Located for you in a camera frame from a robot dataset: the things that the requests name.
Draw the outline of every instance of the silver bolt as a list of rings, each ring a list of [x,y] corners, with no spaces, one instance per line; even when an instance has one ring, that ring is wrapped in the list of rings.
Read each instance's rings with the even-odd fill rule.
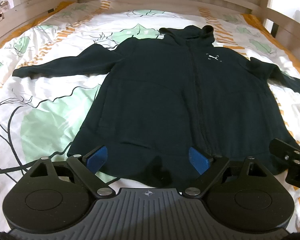
[[[196,187],[189,187],[185,190],[185,192],[189,195],[189,196],[197,196],[201,193],[201,191],[196,188]]]
[[[100,196],[109,196],[110,194],[112,194],[112,189],[110,189],[108,187],[102,187],[102,188],[97,190],[97,193]]]

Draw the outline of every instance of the jacket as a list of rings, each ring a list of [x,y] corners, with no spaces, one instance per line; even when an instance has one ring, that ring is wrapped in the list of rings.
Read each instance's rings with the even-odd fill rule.
[[[300,147],[267,79],[299,93],[300,79],[213,47],[210,25],[159,31],[163,39],[132,37],[115,50],[93,44],[76,57],[22,67],[13,76],[108,73],[68,152],[85,155],[107,146],[106,174],[183,189],[200,175],[189,162],[190,147],[233,161],[254,156],[273,174],[287,169],[270,154],[270,141]]]

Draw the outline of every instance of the gray plastic panel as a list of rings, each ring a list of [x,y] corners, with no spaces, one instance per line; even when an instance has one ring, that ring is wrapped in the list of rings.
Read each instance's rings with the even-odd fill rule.
[[[12,230],[23,240],[280,240],[287,231],[246,234],[215,221],[202,202],[176,189],[123,188],[111,199],[98,200],[71,228],[53,234]]]

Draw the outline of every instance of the white bed sheet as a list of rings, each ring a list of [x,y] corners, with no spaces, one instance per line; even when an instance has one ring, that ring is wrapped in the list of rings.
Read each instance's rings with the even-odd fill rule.
[[[31,80],[12,77],[14,69],[78,55],[95,42],[114,49],[132,35],[162,38],[158,32],[161,27],[203,27],[206,24],[215,27],[215,46],[230,46],[246,57],[275,63],[288,75],[300,78],[285,52],[248,25],[242,15],[169,4],[141,6],[110,0],[74,3],[0,49],[0,169],[17,167],[53,152],[64,152],[78,132],[106,76]],[[277,98],[287,129],[300,142],[300,94],[271,81],[269,86]],[[65,158],[66,151],[52,160]],[[21,171],[0,174],[0,231],[9,231],[2,213],[2,201],[21,176]],[[113,179],[105,174],[98,176],[104,181]],[[300,231],[300,189],[285,183],[284,178],[285,173],[277,176],[296,204],[287,229]],[[120,187],[146,185],[120,179],[111,187],[118,191]]]

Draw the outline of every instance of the crosshair symbol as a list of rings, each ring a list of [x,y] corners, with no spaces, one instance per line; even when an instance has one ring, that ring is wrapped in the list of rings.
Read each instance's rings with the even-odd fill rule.
[[[151,192],[151,191],[146,191],[145,193],[144,193],[146,196],[151,196],[152,194],[153,194],[153,192]]]

